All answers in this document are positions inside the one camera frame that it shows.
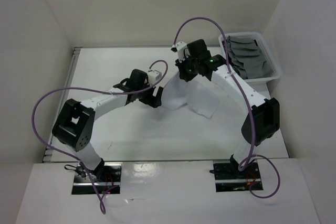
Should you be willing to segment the white skirt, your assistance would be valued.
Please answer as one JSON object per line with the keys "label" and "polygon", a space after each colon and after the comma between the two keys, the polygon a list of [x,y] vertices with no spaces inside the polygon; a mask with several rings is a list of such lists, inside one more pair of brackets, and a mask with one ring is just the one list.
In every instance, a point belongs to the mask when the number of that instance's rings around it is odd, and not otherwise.
{"label": "white skirt", "polygon": [[163,88],[161,106],[174,111],[185,105],[194,113],[211,119],[219,106],[219,99],[200,82],[180,79],[177,72]]}

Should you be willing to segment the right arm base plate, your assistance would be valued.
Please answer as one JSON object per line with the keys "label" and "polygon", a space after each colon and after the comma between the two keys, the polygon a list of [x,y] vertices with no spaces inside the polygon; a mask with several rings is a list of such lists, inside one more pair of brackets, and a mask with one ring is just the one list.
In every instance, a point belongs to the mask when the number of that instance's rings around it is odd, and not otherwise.
{"label": "right arm base plate", "polygon": [[239,172],[230,161],[215,161],[209,171],[214,175],[215,189],[217,193],[263,190],[259,166],[256,161],[249,164],[246,170]]}

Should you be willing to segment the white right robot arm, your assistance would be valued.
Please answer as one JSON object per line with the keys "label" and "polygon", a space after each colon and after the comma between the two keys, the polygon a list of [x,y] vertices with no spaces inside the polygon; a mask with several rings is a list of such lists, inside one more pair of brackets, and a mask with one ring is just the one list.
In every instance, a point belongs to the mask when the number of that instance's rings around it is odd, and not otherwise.
{"label": "white right robot arm", "polygon": [[256,157],[255,148],[280,128],[279,102],[275,98],[267,99],[253,89],[230,68],[223,56],[211,55],[202,39],[188,44],[178,42],[171,50],[177,53],[175,65],[180,79],[189,82],[198,75],[206,77],[223,89],[246,114],[241,127],[243,142],[230,158],[231,175],[244,177]]}

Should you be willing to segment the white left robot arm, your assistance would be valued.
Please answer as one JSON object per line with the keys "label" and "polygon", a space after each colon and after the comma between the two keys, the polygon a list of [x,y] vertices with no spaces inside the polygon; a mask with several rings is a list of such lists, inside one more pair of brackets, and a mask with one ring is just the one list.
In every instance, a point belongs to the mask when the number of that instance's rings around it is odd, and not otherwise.
{"label": "white left robot arm", "polygon": [[153,108],[159,107],[163,88],[159,87],[154,96],[153,85],[161,78],[162,74],[157,70],[144,72],[134,69],[129,78],[115,84],[107,94],[83,101],[69,99],[65,102],[52,129],[52,135],[67,145],[84,163],[87,168],[86,176],[91,181],[102,180],[108,172],[104,160],[90,143],[94,122],[112,110],[136,100]]}

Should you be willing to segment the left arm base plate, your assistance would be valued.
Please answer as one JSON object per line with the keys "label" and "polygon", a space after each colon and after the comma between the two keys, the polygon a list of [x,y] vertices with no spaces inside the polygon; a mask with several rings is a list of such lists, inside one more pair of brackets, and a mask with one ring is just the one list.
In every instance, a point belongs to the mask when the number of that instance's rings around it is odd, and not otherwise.
{"label": "left arm base plate", "polygon": [[[65,165],[65,169],[74,171],[74,180],[72,184],[72,195],[93,195],[95,194],[92,183],[87,172],[80,164],[77,166]],[[119,194],[121,187],[122,165],[114,163],[105,164],[106,172],[97,178],[91,174],[95,187],[99,194]]]}

